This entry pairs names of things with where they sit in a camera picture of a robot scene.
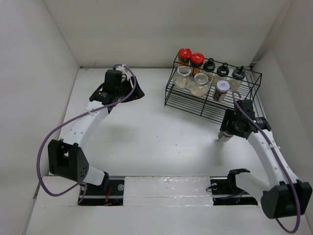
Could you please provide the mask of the white lid spice jar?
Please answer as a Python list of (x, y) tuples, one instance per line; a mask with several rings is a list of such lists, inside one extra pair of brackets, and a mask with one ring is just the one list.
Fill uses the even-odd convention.
[(215, 87), (215, 91), (213, 93), (213, 99), (217, 102), (222, 102), (230, 89), (230, 84), (225, 81), (221, 80), (218, 81)]
[(220, 131), (218, 133), (218, 140), (221, 142), (228, 142), (233, 137), (233, 134), (227, 131)]

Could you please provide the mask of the clear glass jar front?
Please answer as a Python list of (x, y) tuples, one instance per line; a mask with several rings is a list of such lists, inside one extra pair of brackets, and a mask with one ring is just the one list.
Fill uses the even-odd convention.
[(193, 96), (201, 97), (208, 92), (209, 77), (204, 73), (197, 73), (193, 79), (193, 85), (189, 89)]

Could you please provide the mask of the clear glass jar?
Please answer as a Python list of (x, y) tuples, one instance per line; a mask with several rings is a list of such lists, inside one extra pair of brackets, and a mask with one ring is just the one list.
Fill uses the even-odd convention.
[(193, 96), (201, 97), (208, 92), (209, 77), (204, 73), (197, 73), (193, 79), (193, 85), (189, 89)]
[(189, 66), (180, 66), (174, 75), (174, 84), (179, 89), (188, 89), (191, 85), (191, 69)]

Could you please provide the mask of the black cap spice grinder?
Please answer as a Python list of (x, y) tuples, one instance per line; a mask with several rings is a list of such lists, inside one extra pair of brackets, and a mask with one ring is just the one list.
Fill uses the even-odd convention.
[(229, 74), (228, 63), (223, 63), (217, 68), (216, 74), (213, 78), (213, 86), (216, 86), (219, 81), (227, 80)]
[(244, 69), (244, 66), (235, 68), (232, 72), (232, 77), (228, 81), (230, 84), (230, 90), (231, 91), (238, 90), (245, 77), (246, 77), (246, 71)]
[(214, 77), (214, 70), (215, 70), (215, 62), (213, 58), (209, 58), (204, 64), (203, 64), (203, 70), (202, 72), (208, 76), (208, 80), (211, 81)]

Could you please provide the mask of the red lid sauce jar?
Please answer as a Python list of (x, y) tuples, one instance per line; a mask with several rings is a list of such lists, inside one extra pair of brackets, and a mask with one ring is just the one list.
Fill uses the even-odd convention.
[(205, 57), (201, 53), (193, 53), (190, 56), (190, 66), (192, 67), (192, 75), (195, 76), (201, 71), (201, 67), (204, 63)]
[(190, 62), (190, 57), (192, 51), (189, 48), (181, 48), (178, 51), (178, 65), (179, 66), (188, 66)]

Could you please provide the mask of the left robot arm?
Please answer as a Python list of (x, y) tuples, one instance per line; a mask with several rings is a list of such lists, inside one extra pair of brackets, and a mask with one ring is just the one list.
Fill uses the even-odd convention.
[(92, 185), (98, 194), (106, 193), (109, 175), (89, 164), (84, 148), (100, 122), (117, 104), (144, 96), (136, 76), (125, 65), (116, 65), (107, 70), (104, 82), (89, 97), (85, 111), (74, 120), (72, 128), (59, 140), (49, 142), (50, 173), (78, 184)]

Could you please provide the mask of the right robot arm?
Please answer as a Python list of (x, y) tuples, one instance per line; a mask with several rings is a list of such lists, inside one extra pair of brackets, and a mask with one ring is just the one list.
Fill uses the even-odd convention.
[(268, 178), (264, 183), (245, 168), (229, 171), (226, 187), (232, 193), (243, 190), (260, 201), (267, 218), (303, 215), (313, 189), (308, 182), (301, 182), (291, 170), (277, 146), (271, 126), (264, 117), (256, 117), (252, 101), (234, 102), (233, 110), (227, 109), (218, 139), (228, 141), (233, 136), (244, 138), (256, 152)]

